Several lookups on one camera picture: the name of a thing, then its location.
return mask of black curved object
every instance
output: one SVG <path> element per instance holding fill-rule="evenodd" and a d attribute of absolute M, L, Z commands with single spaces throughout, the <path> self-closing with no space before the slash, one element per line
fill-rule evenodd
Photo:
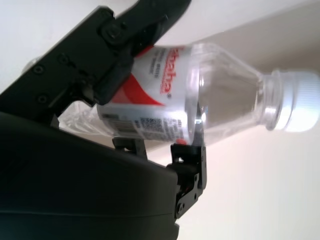
<path fill-rule="evenodd" d="M 1 240 L 176 240 L 177 174 L 0 113 Z"/>

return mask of white bottle cap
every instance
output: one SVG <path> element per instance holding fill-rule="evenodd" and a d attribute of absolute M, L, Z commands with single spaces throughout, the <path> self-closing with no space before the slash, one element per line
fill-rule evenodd
<path fill-rule="evenodd" d="M 309 71 L 274 71 L 281 81 L 282 104 L 276 130 L 303 132 L 311 129 L 320 116 L 320 78 Z"/>

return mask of water bottle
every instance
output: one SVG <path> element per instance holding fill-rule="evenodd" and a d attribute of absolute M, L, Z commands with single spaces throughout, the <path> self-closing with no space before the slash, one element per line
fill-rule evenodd
<path fill-rule="evenodd" d="M 200 145 L 263 125 L 302 132 L 320 115 L 312 71 L 263 74 L 213 43 L 150 47 L 110 103 L 76 103 L 60 118 L 67 131 Z"/>

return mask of white wall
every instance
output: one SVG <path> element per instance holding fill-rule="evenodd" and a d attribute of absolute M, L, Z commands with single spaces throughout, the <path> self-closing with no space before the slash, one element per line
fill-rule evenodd
<path fill-rule="evenodd" d="M 0 0 L 0 92 L 98 5 L 116 14 L 137 0 Z M 185 44 L 308 0 L 194 0 L 160 44 Z"/>
<path fill-rule="evenodd" d="M 0 0 L 0 91 L 29 59 L 45 52 L 96 5 L 109 4 L 119 13 L 133 2 Z M 300 6 L 302 2 L 194 0 L 160 43 L 182 44 L 216 34 L 210 41 L 263 71 L 320 70 L 320 3 Z M 94 140 L 110 144 L 103 137 Z M 319 140 L 320 125 L 300 134 L 257 127 L 208 146 L 207 189 L 179 220 L 179 239 L 319 239 Z M 170 162 L 167 145 L 149 149 L 149 159 Z"/>

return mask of bottle label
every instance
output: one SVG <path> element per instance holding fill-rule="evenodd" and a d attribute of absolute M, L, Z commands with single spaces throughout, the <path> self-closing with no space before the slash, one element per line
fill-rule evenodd
<path fill-rule="evenodd" d="M 125 138 L 191 144 L 186 112 L 190 47 L 151 47 L 136 57 L 129 79 L 100 119 Z"/>

